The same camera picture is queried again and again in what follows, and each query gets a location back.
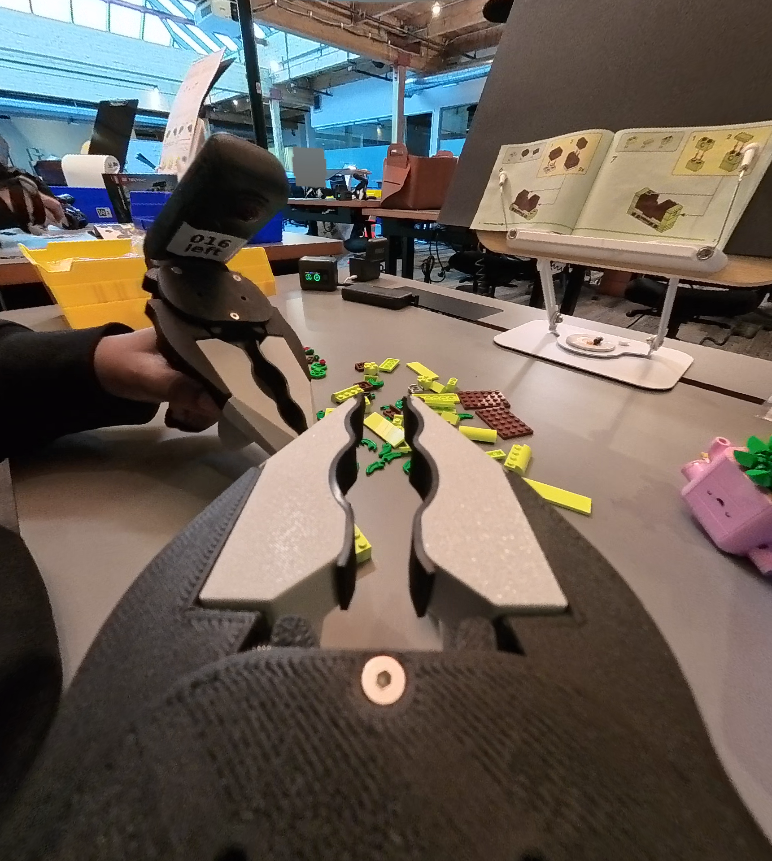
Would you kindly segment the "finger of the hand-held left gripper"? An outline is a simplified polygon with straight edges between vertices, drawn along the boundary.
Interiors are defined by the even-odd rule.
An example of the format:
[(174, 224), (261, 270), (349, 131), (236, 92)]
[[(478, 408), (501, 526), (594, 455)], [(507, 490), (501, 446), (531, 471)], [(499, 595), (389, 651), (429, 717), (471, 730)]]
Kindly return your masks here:
[(299, 436), (255, 382), (251, 360), (243, 350), (219, 339), (200, 340), (197, 346), (229, 391), (218, 424), (223, 445), (241, 450), (255, 444), (272, 455)]
[(294, 331), (265, 333), (249, 341), (251, 375), (294, 436), (314, 423), (314, 399), (306, 353)]

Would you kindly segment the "black pillar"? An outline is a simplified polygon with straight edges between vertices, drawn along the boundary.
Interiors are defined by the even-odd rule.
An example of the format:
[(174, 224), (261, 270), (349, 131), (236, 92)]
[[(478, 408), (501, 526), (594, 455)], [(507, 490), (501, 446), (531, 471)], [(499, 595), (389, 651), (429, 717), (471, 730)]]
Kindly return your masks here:
[(254, 33), (254, 20), (250, 1), (237, 1), (240, 21), (240, 37), (244, 55), (244, 70), (248, 85), (249, 102), (251, 106), (251, 124), (255, 141), (262, 149), (269, 149), (269, 136), (265, 121), (262, 98), (262, 82), (260, 76), (257, 41)]

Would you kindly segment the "pink toy planter figure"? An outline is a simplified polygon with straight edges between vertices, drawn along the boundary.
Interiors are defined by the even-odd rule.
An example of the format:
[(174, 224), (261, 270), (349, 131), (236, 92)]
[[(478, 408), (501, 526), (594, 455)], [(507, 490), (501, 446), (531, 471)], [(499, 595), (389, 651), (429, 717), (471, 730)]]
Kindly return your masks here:
[(681, 472), (681, 497), (723, 552), (745, 557), (772, 575), (772, 435), (743, 446), (716, 437)]

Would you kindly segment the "black cardboard box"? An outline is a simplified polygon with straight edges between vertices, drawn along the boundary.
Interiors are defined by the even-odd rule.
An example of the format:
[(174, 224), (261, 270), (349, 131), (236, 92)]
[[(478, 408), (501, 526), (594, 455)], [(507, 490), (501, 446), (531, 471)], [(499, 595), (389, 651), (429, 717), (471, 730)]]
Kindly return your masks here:
[(173, 174), (104, 173), (111, 209), (119, 223), (155, 219), (176, 189)]

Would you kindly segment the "black office chair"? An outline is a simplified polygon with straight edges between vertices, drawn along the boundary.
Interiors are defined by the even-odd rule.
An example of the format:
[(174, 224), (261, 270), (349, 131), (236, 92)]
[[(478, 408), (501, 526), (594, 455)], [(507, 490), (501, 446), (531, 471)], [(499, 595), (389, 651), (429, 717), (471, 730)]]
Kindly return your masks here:
[[(628, 282), (624, 298), (641, 308), (626, 315), (660, 317), (669, 284), (647, 276)], [(711, 317), (741, 317), (758, 311), (762, 302), (772, 300), (772, 287), (733, 288), (708, 285), (679, 286), (667, 325), (667, 337), (675, 339), (682, 325), (692, 322), (706, 324)]]
[(445, 226), (442, 238), (453, 251), (447, 269), (469, 280), (473, 293), (494, 297), (497, 287), (514, 287), (516, 282), (526, 282), (530, 291), (541, 286), (535, 260), (490, 251), (468, 228)]

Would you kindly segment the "yellow plastic bin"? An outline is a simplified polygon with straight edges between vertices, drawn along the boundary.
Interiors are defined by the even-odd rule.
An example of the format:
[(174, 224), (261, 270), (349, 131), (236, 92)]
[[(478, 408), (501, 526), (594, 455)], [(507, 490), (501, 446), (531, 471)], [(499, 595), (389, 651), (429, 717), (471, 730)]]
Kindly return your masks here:
[[(19, 244), (25, 257), (36, 266), (48, 290), (72, 329), (121, 322), (139, 329), (146, 324), (143, 288), (146, 274), (144, 252), (131, 239), (53, 241), (44, 249)], [(244, 240), (218, 231), (197, 230), (184, 224), (168, 251), (225, 264), (233, 272), (227, 291), (186, 279), (180, 289), (168, 294), (166, 303), (191, 320), (206, 326), (221, 321), (219, 300), (227, 300), (230, 321), (247, 320), (253, 301), (242, 282), (252, 283), (266, 297), (274, 296), (275, 275), (261, 246), (247, 247)]]

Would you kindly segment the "white cardboard sign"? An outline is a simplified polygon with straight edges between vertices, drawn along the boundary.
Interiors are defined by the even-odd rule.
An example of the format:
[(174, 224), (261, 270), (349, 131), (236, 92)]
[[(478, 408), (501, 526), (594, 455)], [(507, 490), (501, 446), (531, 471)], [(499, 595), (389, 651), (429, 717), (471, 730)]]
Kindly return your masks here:
[(188, 68), (169, 113), (163, 138), (158, 175), (180, 178), (194, 160), (205, 138), (201, 109), (214, 84), (232, 58), (225, 49), (197, 59)]

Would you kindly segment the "black power adapter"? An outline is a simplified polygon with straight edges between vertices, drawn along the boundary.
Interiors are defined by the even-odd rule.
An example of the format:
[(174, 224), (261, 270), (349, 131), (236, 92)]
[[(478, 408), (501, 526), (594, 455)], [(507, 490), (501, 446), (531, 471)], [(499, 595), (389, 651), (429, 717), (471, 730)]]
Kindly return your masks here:
[(370, 283), (377, 280), (387, 262), (389, 240), (371, 238), (362, 251), (348, 258), (349, 283)]

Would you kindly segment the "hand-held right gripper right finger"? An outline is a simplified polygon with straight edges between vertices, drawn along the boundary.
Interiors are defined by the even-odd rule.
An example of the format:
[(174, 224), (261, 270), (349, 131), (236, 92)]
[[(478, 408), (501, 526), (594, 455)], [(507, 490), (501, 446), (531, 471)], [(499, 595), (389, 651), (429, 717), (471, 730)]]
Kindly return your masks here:
[(408, 586), (418, 617), (557, 617), (567, 597), (503, 468), (415, 395), (405, 398), (412, 450)]

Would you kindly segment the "person's left forearm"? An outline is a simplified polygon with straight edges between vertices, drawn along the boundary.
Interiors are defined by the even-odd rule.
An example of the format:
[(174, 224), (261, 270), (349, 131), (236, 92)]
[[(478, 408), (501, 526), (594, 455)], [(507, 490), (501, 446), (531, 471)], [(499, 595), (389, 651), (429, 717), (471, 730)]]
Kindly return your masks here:
[(0, 462), (68, 434), (152, 420), (155, 404), (111, 395), (94, 369), (100, 340), (131, 332), (42, 332), (0, 319)]

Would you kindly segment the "white book stand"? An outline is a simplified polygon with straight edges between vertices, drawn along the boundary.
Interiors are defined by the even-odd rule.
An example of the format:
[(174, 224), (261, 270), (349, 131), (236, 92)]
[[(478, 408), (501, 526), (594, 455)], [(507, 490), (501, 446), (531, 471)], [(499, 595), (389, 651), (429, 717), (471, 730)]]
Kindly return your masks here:
[[(669, 335), (681, 281), (695, 279), (734, 288), (772, 285), (772, 258), (729, 257), (708, 244), (587, 239), (523, 228), (479, 231), (479, 238), (490, 251), (516, 252), (534, 258), (542, 284), (543, 316), (499, 334), (494, 339), (497, 345), (523, 356), (649, 391), (667, 392), (680, 381), (697, 380), (692, 370), (694, 349), (674, 347)], [(656, 332), (600, 330), (566, 315), (555, 298), (553, 263), (667, 278)]]

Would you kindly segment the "small black display board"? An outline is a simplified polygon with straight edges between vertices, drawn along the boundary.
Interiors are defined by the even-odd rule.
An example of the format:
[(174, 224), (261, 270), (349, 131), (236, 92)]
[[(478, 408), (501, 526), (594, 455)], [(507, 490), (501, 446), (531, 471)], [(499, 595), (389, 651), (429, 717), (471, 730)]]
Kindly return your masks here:
[(122, 169), (125, 166), (138, 105), (138, 99), (98, 102), (87, 154), (112, 157)]

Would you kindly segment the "black flat box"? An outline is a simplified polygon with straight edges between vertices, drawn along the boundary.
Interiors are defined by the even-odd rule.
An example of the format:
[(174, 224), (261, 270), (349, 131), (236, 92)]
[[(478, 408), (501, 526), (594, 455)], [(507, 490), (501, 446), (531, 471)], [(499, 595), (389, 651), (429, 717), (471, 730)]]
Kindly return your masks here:
[(420, 296), (406, 287), (382, 287), (369, 283), (353, 283), (340, 290), (343, 300), (391, 311), (419, 307)]

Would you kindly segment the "pile of toy bricks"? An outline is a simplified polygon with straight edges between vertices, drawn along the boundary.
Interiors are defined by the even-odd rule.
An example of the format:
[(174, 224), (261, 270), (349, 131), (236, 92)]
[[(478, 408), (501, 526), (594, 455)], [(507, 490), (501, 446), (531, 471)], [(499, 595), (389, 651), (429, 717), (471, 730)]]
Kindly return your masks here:
[(364, 468), (367, 475), (393, 461), (402, 461), (404, 474), (410, 474), (406, 406), (410, 400), (418, 400), (472, 444), (482, 447), (499, 466), (523, 479), (544, 500), (584, 516), (592, 514), (590, 498), (528, 476), (533, 461), (529, 444), (533, 430), (511, 410), (504, 393), (465, 389), (454, 376), (440, 375), (419, 361), (404, 363), (394, 357), (380, 362), (360, 361), (353, 370), (356, 381), (332, 392), (329, 407), (317, 409), (315, 417), (321, 420), (338, 405), (356, 395), (364, 396), (362, 446), (370, 453), (370, 462)]

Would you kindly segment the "instruction booklet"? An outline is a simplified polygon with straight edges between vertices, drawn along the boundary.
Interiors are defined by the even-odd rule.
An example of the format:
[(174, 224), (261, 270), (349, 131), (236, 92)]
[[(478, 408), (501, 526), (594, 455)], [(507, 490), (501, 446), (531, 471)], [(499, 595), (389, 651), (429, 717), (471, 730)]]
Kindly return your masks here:
[(471, 227), (722, 250), (772, 162), (772, 121), (589, 129), (501, 146)]

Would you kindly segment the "white paper towel roll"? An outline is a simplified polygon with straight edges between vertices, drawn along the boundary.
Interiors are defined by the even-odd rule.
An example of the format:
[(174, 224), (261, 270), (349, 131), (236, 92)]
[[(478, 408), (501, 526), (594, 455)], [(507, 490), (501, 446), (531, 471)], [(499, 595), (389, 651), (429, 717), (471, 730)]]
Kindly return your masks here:
[(68, 154), (61, 158), (60, 165), (69, 188), (105, 188), (105, 175), (121, 170), (116, 157), (101, 154)]

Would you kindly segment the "black charger green display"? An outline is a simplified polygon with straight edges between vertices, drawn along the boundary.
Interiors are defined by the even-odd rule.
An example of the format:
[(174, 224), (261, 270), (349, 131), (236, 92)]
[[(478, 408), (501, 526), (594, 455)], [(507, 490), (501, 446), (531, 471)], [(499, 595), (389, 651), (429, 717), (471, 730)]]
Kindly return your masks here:
[(301, 290), (334, 292), (338, 289), (338, 266), (334, 257), (304, 256), (298, 262)]

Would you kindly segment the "person's left hand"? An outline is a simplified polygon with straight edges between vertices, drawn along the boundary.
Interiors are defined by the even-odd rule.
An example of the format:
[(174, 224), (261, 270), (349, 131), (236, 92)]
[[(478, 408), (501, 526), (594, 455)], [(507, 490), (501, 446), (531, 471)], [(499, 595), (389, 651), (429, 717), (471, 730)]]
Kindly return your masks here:
[(165, 404), (165, 425), (202, 432), (219, 422), (221, 409), (206, 388), (173, 369), (160, 354), (152, 328), (100, 339), (93, 358), (96, 378), (110, 395)]

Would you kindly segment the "far brown desk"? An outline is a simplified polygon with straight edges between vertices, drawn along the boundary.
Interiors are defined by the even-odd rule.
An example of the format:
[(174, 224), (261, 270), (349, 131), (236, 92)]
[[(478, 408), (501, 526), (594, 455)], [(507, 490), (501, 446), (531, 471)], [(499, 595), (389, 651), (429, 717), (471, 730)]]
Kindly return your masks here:
[(363, 223), (369, 217), (418, 222), (436, 222), (440, 209), (382, 208), (381, 201), (336, 200), (333, 198), (290, 198), (283, 209), (283, 217), (296, 223), (324, 221), (330, 223)]

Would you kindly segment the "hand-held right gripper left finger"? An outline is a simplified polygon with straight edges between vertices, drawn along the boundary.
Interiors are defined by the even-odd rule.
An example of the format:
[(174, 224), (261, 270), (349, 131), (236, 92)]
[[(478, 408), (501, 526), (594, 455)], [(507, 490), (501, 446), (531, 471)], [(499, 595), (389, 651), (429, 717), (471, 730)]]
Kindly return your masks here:
[(316, 630), (349, 608), (358, 561), (347, 494), (358, 478), (362, 395), (269, 458), (242, 505), (199, 602), (256, 611), (268, 622), (301, 616)]

